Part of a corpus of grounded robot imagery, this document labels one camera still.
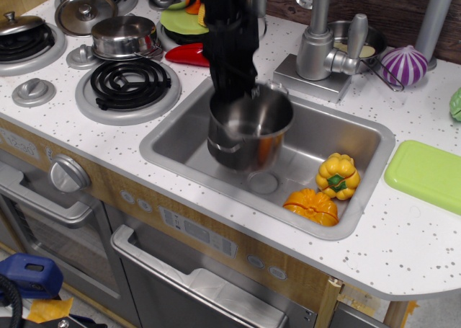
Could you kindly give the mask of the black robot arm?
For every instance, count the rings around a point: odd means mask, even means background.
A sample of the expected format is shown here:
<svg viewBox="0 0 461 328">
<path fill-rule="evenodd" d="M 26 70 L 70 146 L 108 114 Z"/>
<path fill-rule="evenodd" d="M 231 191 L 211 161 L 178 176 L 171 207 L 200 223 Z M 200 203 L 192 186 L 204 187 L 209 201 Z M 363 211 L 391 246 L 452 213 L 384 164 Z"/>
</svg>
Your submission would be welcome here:
<svg viewBox="0 0 461 328">
<path fill-rule="evenodd" d="M 208 33 L 202 42 L 202 54 L 208 60 L 215 96 L 231 103 L 250 94 L 256 84 L 253 62 L 259 48 L 258 17 L 248 0 L 185 0 L 168 11 L 195 11 L 205 7 L 204 23 Z"/>
</svg>

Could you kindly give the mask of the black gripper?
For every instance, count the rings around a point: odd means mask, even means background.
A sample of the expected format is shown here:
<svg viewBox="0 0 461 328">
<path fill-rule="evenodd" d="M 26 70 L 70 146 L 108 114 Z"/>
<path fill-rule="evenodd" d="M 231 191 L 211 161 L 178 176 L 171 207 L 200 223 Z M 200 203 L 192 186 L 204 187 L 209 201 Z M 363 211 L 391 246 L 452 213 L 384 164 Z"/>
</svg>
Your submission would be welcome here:
<svg viewBox="0 0 461 328">
<path fill-rule="evenodd" d="M 259 48 L 259 25 L 256 16 L 244 16 L 233 23 L 209 23 L 203 44 L 209 61 L 215 94 L 224 101 L 256 99 L 261 84 L 255 83 L 257 70 L 253 62 Z"/>
</svg>

